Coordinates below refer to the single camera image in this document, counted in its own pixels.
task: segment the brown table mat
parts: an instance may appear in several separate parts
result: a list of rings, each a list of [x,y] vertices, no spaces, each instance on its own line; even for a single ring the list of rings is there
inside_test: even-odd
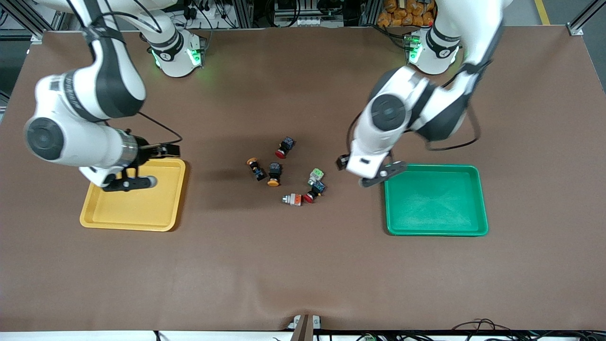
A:
[[[0,330],[281,329],[322,316],[329,329],[447,329],[477,317],[516,329],[606,329],[606,100],[581,37],[565,27],[508,27],[473,97],[481,140],[411,163],[480,171],[482,238],[392,237],[380,187],[337,172],[345,132],[401,52],[372,29],[216,32],[204,70],[170,79],[126,34],[147,88],[143,111],[180,132],[190,164],[174,232],[86,229],[77,168],[26,148],[41,77],[90,64],[77,33],[32,46],[0,125]],[[439,79],[448,79],[454,70]],[[150,142],[169,133],[113,120]],[[286,135],[283,185],[257,183]],[[468,123],[446,143],[471,137]],[[325,171],[326,195],[281,197]]]

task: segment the green led light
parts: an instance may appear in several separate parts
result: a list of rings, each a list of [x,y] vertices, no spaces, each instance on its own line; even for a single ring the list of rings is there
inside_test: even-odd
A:
[[[198,52],[197,50],[187,49],[187,53],[189,54],[192,64],[200,65],[200,52]]]
[[[409,61],[412,63],[418,62],[421,52],[423,52],[423,44],[418,42],[416,43],[416,46],[414,46],[413,49],[410,51]]]
[[[158,61],[158,56],[156,56],[156,52],[154,52],[153,50],[151,51],[151,55],[153,56],[153,59],[156,61],[156,66],[159,67],[160,69],[162,68],[160,66],[160,62]]]

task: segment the plastic tray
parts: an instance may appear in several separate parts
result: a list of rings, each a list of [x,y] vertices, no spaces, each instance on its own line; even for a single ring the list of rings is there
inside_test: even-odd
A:
[[[393,235],[488,233],[480,175],[471,165],[409,164],[385,182],[385,212]]]
[[[149,160],[139,168],[139,174],[153,175],[157,185],[129,192],[104,192],[91,183],[80,224],[86,228],[158,232],[173,228],[184,187],[185,163],[178,158]]]

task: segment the yellow floor line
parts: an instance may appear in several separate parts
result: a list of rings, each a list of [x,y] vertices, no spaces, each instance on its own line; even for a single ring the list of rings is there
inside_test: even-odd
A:
[[[536,10],[539,12],[541,24],[551,25],[549,17],[547,16],[547,11],[545,11],[545,5],[543,5],[543,0],[534,0],[534,4],[536,5]]]

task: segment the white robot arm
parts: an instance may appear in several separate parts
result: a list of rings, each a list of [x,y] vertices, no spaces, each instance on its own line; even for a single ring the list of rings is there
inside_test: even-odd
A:
[[[116,180],[118,173],[122,172],[124,179],[126,168],[137,169],[150,157],[178,154],[178,147],[149,146],[143,138],[105,123],[111,118],[136,115],[145,100],[141,77],[130,60],[114,17],[108,15],[115,9],[108,0],[48,2],[61,10],[67,4],[78,16],[94,61],[88,67],[46,76],[38,82],[36,112],[25,125],[28,147],[43,160],[79,167],[100,187],[112,190],[152,187],[153,178],[135,176],[131,183]],[[172,23],[158,30],[160,33],[156,35],[175,34]]]
[[[70,2],[75,0],[40,0],[47,7],[62,12],[74,12]],[[79,0],[84,6],[87,1]],[[170,77],[187,76],[202,64],[205,39],[185,29],[177,29],[170,17],[160,9],[177,0],[107,0],[106,7],[123,13],[123,19],[141,31],[152,47],[156,63]]]
[[[453,135],[461,126],[469,98],[490,63],[502,34],[503,9],[511,0],[436,0],[436,23],[460,32],[466,48],[463,65],[449,89],[436,86],[409,67],[387,72],[372,90],[368,104],[359,116],[350,154],[337,160],[340,169],[362,177],[364,187],[383,182],[399,174],[405,164],[383,165],[400,136],[410,129],[427,141],[440,141]],[[427,32],[435,35],[435,27]],[[454,41],[447,37],[442,41]],[[435,46],[426,56],[452,46]]]

